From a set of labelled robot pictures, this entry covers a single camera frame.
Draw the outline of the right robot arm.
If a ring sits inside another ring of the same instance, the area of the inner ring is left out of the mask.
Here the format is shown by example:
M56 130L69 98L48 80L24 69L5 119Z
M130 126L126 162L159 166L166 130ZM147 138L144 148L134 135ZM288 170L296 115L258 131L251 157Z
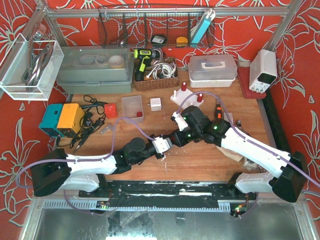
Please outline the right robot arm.
M266 170L265 173L236 173L231 182L241 193L274 193L280 199L295 203L306 183L308 168L305 156L289 153L264 144L221 118L210 120L197 106L174 112L172 121L178 130L172 142L183 147L190 142L207 144L236 152Z

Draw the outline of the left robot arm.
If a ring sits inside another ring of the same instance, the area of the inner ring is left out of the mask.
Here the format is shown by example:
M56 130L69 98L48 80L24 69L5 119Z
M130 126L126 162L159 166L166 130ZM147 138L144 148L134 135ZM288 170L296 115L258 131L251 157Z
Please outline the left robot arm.
M40 160L30 168L33 193L36 197L49 196L58 190L91 193L100 187L99 175L125 173L152 156L162 158L172 146L168 137L158 136L148 142L135 137L123 148L104 155L72 155L58 148L50 154L51 159Z

